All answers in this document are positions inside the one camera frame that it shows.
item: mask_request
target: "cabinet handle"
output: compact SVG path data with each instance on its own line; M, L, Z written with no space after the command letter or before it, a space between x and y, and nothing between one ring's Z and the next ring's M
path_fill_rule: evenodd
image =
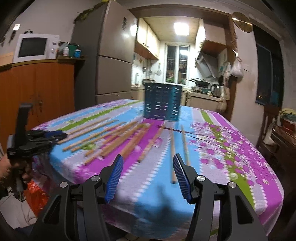
M40 110L40 113L42 113L42 105L43 105L43 102L42 100L39 100L39 110Z

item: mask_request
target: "ceiling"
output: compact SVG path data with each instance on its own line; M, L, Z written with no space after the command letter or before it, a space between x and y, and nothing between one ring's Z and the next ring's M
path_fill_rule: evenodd
M190 18L182 16L161 16L144 18L149 24L159 41L195 43L197 30L199 27L199 18ZM189 36L176 35L174 23L181 22L189 25Z

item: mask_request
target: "blue plastic basket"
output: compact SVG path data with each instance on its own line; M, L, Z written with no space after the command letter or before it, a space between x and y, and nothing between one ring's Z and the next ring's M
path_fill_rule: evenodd
M144 117L167 121L178 121L182 86L145 83Z

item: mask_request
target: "range hood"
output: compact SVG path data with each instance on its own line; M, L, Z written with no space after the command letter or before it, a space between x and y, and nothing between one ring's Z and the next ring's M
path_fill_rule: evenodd
M206 81L218 78L218 59L205 53L200 53L196 60L196 67Z

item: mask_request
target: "orange plastic bag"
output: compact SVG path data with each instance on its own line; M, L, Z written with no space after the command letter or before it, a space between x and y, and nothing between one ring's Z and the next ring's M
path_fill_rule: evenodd
M24 190L24 195L33 213L38 217L49 196L33 180L28 183L28 189Z

